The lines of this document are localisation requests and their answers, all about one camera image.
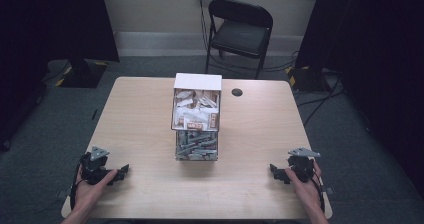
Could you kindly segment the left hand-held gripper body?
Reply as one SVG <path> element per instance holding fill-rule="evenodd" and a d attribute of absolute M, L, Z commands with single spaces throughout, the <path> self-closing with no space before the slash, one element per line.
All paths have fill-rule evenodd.
<path fill-rule="evenodd" d="M 93 146 L 92 150 L 83 156 L 81 178 L 87 184 L 95 185 L 109 173 L 105 168 L 108 154 L 107 150 Z"/>

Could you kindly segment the black curtain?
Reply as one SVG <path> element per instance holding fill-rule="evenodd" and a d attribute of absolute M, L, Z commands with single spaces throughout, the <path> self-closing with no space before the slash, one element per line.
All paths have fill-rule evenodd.
<path fill-rule="evenodd" d="M 424 0 L 316 0 L 296 65 L 342 73 L 424 197 Z"/>
<path fill-rule="evenodd" d="M 104 0 L 0 0 L 0 148 L 71 58 L 119 60 Z"/>

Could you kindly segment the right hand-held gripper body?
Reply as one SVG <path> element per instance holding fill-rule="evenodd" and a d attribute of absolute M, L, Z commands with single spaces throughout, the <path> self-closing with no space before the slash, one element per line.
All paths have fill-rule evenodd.
<path fill-rule="evenodd" d="M 290 157 L 288 164 L 291 170 L 301 182 L 308 182 L 314 175 L 314 159 L 320 157 L 319 152 L 312 151 L 305 147 L 299 147 L 288 151 Z"/>

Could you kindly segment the black stand base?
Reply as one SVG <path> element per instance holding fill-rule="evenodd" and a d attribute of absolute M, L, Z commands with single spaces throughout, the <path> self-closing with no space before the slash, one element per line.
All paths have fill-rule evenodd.
<path fill-rule="evenodd" d="M 303 68 L 289 67 L 285 70 L 290 86 L 296 91 L 328 92 L 330 86 L 321 71 L 308 66 Z"/>
<path fill-rule="evenodd" d="M 69 63 L 70 67 L 56 83 L 58 87 L 96 88 L 108 67 L 104 62 L 82 58 L 71 58 Z"/>

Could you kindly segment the pile of white brown packets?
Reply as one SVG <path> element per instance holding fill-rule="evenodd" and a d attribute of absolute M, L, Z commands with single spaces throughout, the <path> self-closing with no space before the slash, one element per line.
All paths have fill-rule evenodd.
<path fill-rule="evenodd" d="M 220 92 L 176 89 L 173 96 L 171 128 L 217 132 L 220 118 Z"/>

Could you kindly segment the person's left hand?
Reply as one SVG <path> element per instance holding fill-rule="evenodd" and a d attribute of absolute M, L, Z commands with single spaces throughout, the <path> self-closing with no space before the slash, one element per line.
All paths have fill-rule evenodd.
<path fill-rule="evenodd" d="M 113 180 L 116 174 L 116 170 L 108 172 L 106 176 L 95 185 L 88 184 L 82 179 L 81 175 L 78 174 L 75 205 L 72 213 L 77 215 L 80 219 L 87 217 L 103 195 L 108 183 Z"/>

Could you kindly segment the person's right hand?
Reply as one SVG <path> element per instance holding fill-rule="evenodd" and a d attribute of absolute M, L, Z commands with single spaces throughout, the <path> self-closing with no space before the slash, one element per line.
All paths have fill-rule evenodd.
<path fill-rule="evenodd" d="M 307 216 L 309 213 L 318 211 L 325 215 L 321 208 L 320 194 L 317 189 L 320 184 L 321 169 L 317 163 L 314 163 L 314 169 L 315 175 L 313 176 L 313 180 L 308 181 L 307 183 L 301 182 L 296 176 L 295 172 L 290 168 L 285 169 L 287 176 L 291 179 L 291 182 L 294 186 L 294 192 L 300 200 Z"/>

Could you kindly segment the white two-tier storage box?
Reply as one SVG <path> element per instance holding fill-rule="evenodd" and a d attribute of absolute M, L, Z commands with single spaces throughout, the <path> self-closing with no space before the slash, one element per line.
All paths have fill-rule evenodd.
<path fill-rule="evenodd" d="M 177 73 L 173 90 L 176 89 L 193 89 L 193 90 L 222 90 L 222 76 L 209 75 L 209 74 L 191 74 L 191 73 Z M 177 131 L 194 131 L 194 130 L 173 130 Z"/>

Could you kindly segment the black folding chair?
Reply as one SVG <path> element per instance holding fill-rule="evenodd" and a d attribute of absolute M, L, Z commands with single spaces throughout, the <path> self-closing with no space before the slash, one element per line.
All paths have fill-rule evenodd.
<path fill-rule="evenodd" d="M 212 0 L 208 13 L 211 24 L 205 72 L 209 69 L 211 49 L 216 49 L 219 53 L 258 59 L 257 79 L 264 66 L 273 29 L 271 14 L 262 6 L 237 0 Z"/>

